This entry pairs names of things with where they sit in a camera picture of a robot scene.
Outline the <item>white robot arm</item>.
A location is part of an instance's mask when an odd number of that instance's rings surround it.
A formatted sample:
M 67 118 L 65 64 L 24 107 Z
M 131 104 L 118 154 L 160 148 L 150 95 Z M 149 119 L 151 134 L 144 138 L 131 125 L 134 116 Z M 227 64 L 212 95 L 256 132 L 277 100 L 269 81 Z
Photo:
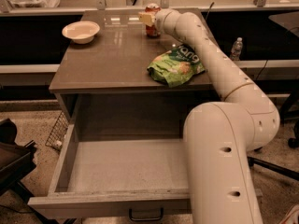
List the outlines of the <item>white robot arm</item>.
M 273 140 L 277 108 L 209 38 L 197 15 L 162 9 L 139 19 L 189 45 L 221 98 L 194 108 L 184 124 L 193 224 L 263 224 L 247 152 Z

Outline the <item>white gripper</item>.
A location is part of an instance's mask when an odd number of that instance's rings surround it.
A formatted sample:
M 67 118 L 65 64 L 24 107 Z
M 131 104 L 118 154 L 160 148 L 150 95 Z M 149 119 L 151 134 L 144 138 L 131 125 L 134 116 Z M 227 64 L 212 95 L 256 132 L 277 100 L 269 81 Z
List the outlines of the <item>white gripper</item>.
M 154 15 L 150 12 L 139 12 L 138 18 L 145 25 L 151 27 L 155 23 L 155 27 L 161 33 L 174 35 L 175 28 L 180 17 L 180 13 L 174 9 L 162 9 Z

